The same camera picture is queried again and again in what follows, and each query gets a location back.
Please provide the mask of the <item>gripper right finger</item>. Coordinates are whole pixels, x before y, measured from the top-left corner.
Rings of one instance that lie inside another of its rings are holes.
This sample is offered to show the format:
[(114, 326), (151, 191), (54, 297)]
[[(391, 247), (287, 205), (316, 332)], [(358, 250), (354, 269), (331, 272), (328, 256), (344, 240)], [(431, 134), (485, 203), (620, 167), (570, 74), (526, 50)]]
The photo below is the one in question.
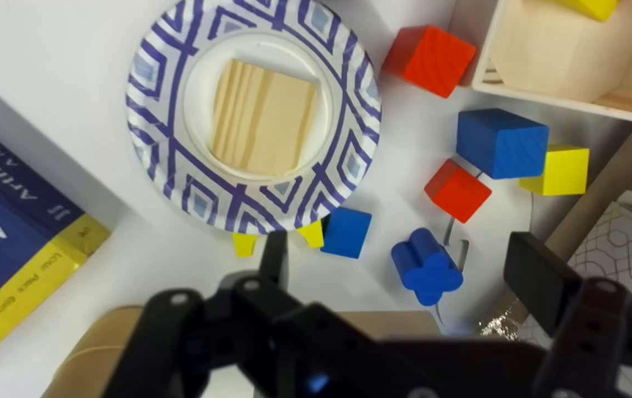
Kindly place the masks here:
[(551, 338), (531, 383), (534, 398), (627, 398), (632, 292), (607, 277), (581, 277), (530, 232), (512, 232), (504, 280)]

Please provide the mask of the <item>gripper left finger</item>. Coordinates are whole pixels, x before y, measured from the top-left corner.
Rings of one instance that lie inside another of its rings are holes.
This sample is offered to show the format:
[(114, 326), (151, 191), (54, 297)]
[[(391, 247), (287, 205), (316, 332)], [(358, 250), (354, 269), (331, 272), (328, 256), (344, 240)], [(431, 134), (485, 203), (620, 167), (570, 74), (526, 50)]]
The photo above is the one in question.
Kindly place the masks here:
[(289, 295), (285, 232), (270, 233), (258, 270), (227, 275), (212, 297), (156, 293), (142, 307), (103, 398), (201, 398), (235, 366), (266, 398), (376, 398), (374, 343), (321, 305)]

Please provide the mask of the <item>small yellow wooden block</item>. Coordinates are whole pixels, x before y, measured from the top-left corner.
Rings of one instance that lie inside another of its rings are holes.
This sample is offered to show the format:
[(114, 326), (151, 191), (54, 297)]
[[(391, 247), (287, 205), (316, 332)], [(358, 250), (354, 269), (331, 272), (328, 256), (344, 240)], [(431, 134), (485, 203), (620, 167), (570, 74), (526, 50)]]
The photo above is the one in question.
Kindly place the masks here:
[[(321, 220), (296, 230), (310, 248), (322, 248), (325, 245), (325, 232)], [(252, 234), (233, 233), (232, 240), (237, 257), (243, 259), (253, 255), (257, 236)]]

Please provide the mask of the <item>blue flower-shaped wooden block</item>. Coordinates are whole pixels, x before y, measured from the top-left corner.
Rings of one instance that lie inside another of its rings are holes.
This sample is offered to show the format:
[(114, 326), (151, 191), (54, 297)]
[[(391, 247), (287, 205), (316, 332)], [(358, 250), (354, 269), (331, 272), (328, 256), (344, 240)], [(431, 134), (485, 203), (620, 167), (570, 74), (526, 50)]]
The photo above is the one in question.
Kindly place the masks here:
[(429, 229), (414, 230), (408, 240), (395, 244), (390, 254), (402, 285), (414, 292), (423, 306), (437, 305), (445, 292), (464, 283), (462, 272)]

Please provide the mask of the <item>small red wooden block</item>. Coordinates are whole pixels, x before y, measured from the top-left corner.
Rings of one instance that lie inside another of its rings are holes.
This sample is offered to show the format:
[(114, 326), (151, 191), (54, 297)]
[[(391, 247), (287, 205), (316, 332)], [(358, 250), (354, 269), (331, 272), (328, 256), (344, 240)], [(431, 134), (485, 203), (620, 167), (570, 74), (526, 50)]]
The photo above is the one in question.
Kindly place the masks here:
[(467, 223), (491, 196), (491, 189), (452, 159), (427, 182), (430, 201), (460, 223)]

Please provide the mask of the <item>large blue wooden block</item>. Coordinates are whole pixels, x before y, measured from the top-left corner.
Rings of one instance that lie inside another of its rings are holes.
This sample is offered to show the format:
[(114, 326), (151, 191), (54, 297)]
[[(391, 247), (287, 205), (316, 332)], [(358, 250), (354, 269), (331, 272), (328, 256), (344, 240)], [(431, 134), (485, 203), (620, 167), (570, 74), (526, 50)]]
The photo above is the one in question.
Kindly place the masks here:
[(533, 178), (543, 173), (549, 126), (490, 108), (461, 111), (456, 152), (491, 179)]

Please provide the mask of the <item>blue patterned paper bowl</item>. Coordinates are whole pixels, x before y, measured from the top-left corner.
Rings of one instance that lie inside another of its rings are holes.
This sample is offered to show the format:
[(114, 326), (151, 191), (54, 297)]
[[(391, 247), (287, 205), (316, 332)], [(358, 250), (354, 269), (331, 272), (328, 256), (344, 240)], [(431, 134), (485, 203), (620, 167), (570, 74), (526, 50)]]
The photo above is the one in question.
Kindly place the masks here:
[[(217, 81), (232, 59), (319, 85), (318, 122), (285, 176), (240, 173), (209, 151)], [(372, 163), (382, 119), (366, 50), (318, 0), (179, 0), (135, 50), (126, 109), (156, 189), (184, 214), (240, 234), (299, 229), (340, 207)]]

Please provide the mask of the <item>flat square natural wood block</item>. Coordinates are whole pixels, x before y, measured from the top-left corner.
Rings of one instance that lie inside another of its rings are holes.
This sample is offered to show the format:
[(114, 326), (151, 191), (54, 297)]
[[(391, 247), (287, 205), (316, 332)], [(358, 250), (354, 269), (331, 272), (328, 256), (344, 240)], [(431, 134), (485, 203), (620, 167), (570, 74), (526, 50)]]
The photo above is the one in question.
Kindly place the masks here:
[(319, 103), (316, 81), (230, 60), (215, 93), (211, 154), (245, 173), (288, 174), (300, 162)]

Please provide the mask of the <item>blue and yellow book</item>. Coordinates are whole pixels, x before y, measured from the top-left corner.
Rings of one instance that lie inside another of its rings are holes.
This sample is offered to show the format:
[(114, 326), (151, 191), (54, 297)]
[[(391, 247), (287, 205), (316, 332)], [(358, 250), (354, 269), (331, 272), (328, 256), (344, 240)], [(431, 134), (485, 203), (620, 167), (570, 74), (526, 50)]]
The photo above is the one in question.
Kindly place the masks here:
[(109, 229), (0, 143), (0, 342), (108, 237)]

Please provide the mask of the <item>large natural wood block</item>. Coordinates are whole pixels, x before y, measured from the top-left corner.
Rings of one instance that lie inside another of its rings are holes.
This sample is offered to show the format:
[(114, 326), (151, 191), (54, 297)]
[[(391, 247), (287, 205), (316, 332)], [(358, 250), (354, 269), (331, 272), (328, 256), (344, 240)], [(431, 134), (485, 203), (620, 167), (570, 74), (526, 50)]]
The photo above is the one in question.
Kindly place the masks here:
[(591, 103), (632, 76), (632, 0), (598, 21), (559, 0), (501, 0), (490, 62), (505, 87)]

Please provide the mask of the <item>large red wooden block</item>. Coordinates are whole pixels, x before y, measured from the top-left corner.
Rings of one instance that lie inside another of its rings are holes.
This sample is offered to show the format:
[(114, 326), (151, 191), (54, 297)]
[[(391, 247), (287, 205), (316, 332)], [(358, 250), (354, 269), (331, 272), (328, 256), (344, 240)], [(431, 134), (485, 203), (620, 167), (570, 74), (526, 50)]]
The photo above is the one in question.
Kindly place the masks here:
[(449, 98), (476, 53), (474, 45), (437, 26), (409, 26), (397, 33), (381, 70), (441, 98)]

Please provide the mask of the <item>white gold hexagon patterned box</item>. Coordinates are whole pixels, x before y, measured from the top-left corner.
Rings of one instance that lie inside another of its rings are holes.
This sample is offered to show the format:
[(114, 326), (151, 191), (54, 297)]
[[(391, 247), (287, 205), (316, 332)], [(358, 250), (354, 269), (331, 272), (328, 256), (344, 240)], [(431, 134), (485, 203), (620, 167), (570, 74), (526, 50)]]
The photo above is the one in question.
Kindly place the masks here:
[[(581, 277), (608, 277), (632, 292), (632, 191), (609, 204), (567, 262)], [(548, 348), (551, 338), (531, 315), (513, 320), (513, 310), (502, 311), (481, 322), (478, 334), (528, 342)], [(618, 377), (621, 391), (632, 396), (632, 368), (624, 366)]]

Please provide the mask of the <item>small blue wooden cube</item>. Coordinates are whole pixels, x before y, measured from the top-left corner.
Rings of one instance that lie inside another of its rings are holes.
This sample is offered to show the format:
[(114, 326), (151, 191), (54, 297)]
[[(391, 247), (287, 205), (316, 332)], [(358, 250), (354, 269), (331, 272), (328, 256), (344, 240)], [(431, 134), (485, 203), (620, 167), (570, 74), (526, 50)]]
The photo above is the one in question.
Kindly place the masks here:
[(320, 250), (349, 259), (359, 259), (372, 215), (339, 207), (321, 221), (324, 244)]

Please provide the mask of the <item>brown cardboard tube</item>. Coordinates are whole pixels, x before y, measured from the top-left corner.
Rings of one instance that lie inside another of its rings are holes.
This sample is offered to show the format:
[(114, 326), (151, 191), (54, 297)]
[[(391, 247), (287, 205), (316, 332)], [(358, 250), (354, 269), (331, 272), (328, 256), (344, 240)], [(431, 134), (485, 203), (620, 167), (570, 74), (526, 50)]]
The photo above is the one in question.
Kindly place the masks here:
[[(97, 319), (59, 365), (41, 398), (100, 398), (142, 310), (142, 306), (118, 307)], [(441, 335), (426, 311), (341, 311), (338, 315), (374, 339)]]

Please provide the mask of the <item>yellow wooden cube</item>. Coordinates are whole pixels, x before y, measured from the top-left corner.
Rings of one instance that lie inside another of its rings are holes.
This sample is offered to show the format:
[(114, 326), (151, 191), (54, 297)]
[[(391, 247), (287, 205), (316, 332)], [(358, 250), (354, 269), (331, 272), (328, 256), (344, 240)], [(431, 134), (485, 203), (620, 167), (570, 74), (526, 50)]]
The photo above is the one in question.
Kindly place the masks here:
[(586, 192), (591, 150), (563, 144), (547, 147), (540, 176), (522, 178), (520, 188), (538, 196), (578, 196)]

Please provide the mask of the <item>white wooden tray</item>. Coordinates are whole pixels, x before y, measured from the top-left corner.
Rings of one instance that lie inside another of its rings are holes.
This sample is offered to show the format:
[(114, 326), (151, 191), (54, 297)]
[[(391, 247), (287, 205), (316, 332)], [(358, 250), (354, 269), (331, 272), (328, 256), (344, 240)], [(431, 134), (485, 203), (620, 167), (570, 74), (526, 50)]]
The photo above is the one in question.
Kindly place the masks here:
[(603, 115), (619, 120), (632, 121), (632, 76), (629, 83), (610, 93), (604, 94), (601, 98), (591, 103), (553, 98), (505, 87), (489, 58), (491, 48), (490, 37), (495, 33), (501, 13), (501, 0), (497, 0), (496, 3), (490, 3), (489, 6), (491, 11), (487, 30), (479, 30), (474, 35), (479, 45), (479, 51), (477, 64), (469, 79), (470, 86), (473, 89), (498, 96), (518, 98), (580, 112)]

